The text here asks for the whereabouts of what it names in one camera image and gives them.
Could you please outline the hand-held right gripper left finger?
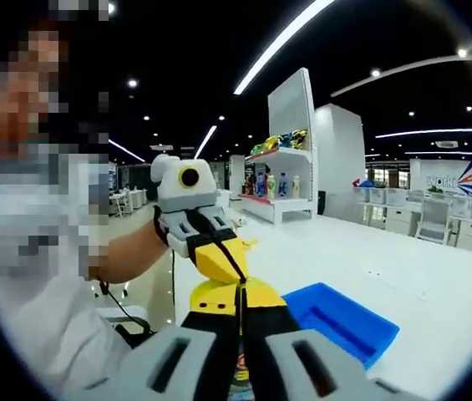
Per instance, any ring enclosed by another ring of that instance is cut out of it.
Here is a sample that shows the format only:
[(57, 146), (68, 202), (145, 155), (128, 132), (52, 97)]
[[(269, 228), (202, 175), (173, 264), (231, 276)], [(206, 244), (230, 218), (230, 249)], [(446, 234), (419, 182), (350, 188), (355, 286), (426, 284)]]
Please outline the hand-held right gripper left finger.
[(69, 400), (226, 400), (241, 335), (241, 286), (209, 280), (190, 296), (190, 311), (132, 350), (117, 373)]

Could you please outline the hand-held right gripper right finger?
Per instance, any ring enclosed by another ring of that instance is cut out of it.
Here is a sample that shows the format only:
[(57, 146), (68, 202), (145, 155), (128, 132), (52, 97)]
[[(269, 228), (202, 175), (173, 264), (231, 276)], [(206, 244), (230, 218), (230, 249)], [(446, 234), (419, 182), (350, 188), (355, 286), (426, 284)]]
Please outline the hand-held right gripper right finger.
[(269, 284), (243, 285), (243, 343), (257, 400), (420, 400), (376, 379), (321, 333), (302, 330)]

